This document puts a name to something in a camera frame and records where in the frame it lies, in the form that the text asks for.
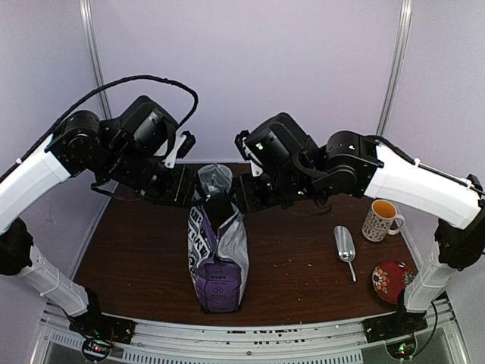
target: mug handle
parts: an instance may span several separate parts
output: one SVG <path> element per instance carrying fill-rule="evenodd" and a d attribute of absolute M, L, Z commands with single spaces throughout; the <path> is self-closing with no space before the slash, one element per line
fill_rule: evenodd
<path fill-rule="evenodd" d="M 394 217 L 394 221 L 396 222 L 397 228 L 396 229 L 389 229 L 387 231 L 387 233 L 389 235 L 396 235 L 397 233 L 399 233 L 401 231 L 401 228 L 404 225 L 404 216 L 397 214 Z"/>

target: metal scoop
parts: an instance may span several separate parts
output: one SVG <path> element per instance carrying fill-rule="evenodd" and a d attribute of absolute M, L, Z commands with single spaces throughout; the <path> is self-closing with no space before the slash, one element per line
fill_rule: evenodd
<path fill-rule="evenodd" d="M 333 234 L 335 235 L 336 248 L 339 250 L 339 258 L 342 262 L 349 263 L 352 281 L 355 283 L 357 277 L 355 276 L 354 267 L 352 267 L 352 260 L 355 258 L 355 247 L 352 235 L 350 235 L 349 229 L 345 226 L 336 226 L 333 229 Z"/>

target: white wall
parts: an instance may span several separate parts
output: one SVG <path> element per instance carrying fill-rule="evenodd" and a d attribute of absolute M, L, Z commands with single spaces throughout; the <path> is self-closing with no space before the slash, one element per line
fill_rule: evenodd
<path fill-rule="evenodd" d="M 0 174 L 84 93 L 94 88 L 78 2 L 0 2 Z M 97 103 L 90 104 L 99 113 Z M 105 200 L 83 174 L 23 214 L 34 241 L 65 274 Z M 0 363 L 27 362 L 44 299 L 0 276 Z"/>
<path fill-rule="evenodd" d="M 485 2 L 415 2 L 408 51 L 386 136 L 443 171 L 485 182 Z M 437 220 L 403 209 L 425 257 Z M 449 288 L 473 363 L 485 356 L 485 259 Z"/>
<path fill-rule="evenodd" d="M 280 111 L 322 145 L 342 129 L 374 133 L 400 8 L 400 0 L 92 4 L 105 81 L 156 74 L 199 93 L 186 162 L 239 161 L 236 134 Z M 192 101 L 143 81 L 108 91 L 114 115 L 143 93 L 178 120 Z"/>

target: patterned mug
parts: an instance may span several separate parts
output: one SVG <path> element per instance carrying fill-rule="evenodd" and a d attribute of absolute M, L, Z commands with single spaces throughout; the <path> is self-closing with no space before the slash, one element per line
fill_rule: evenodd
<path fill-rule="evenodd" d="M 391 229 L 394 221 L 397 228 Z M 362 234 L 367 240 L 377 243 L 382 241 L 387 234 L 396 235 L 399 233 L 403 225 L 404 217 L 397 213 L 395 205 L 385 199 L 376 199 L 365 218 Z"/>

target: brown wooden surface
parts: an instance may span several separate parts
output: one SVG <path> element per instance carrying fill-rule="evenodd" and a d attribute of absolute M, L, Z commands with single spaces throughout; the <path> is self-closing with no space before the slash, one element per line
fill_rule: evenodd
<path fill-rule="evenodd" d="M 118 193 L 127 189 L 119 187 Z M 370 275 L 383 259 L 415 267 L 404 240 L 363 238 L 369 199 L 335 196 L 329 203 L 332 212 L 321 217 L 298 217 L 279 207 L 246 216 L 250 272 L 240 312 L 201 312 L 188 270 L 188 211 L 145 201 L 110 201 L 76 282 L 92 288 L 107 313 L 183 324 L 298 324 L 392 311 L 373 292 Z M 315 212 L 312 202 L 294 209 Z M 352 234 L 356 284 L 349 266 L 337 258 L 336 225 Z"/>

